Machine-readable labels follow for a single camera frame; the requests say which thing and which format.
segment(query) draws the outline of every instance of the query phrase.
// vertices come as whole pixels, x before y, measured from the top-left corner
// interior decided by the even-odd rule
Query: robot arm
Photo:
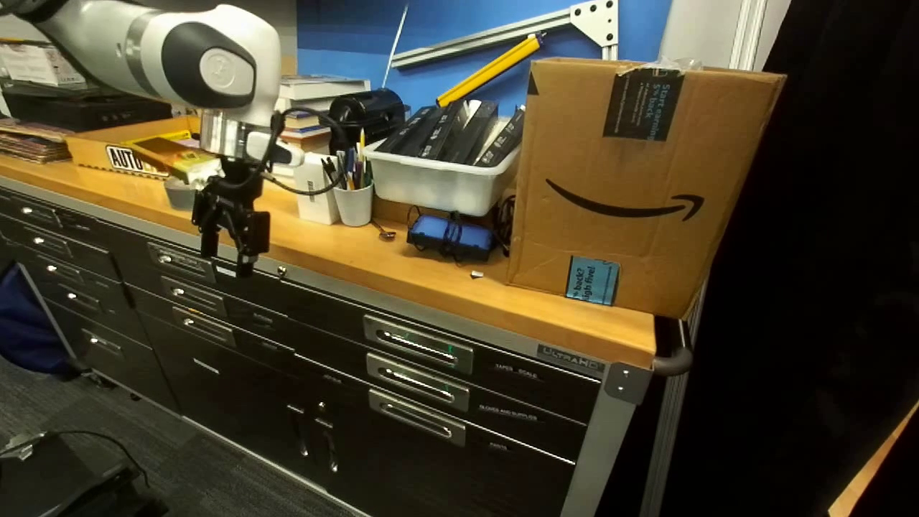
[[[119,0],[1,0],[0,14],[33,22],[93,80],[200,110],[200,150],[221,155],[223,179],[198,192],[192,221],[200,255],[223,226],[247,274],[267,251],[267,213],[254,213],[273,146],[280,43],[270,22],[234,10],[154,11]]]

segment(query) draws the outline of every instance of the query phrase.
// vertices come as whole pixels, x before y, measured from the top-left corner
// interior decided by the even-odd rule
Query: floor
[[[128,448],[146,469],[151,491],[174,517],[345,517],[287,473],[210,438],[207,432],[132,400],[125,392],[93,380],[55,380],[0,359],[0,445],[13,435],[70,429],[99,432]],[[116,463],[116,448],[90,438],[70,438],[86,463]]]

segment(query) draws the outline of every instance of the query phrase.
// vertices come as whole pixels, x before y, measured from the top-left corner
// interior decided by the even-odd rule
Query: amazon box
[[[508,285],[684,317],[781,74],[533,60]]]

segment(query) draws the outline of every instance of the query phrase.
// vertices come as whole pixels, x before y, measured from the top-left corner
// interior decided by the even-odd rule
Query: cup
[[[339,219],[345,226],[362,226],[371,224],[372,213],[372,183],[359,186],[359,189],[332,189],[335,205],[339,205]]]

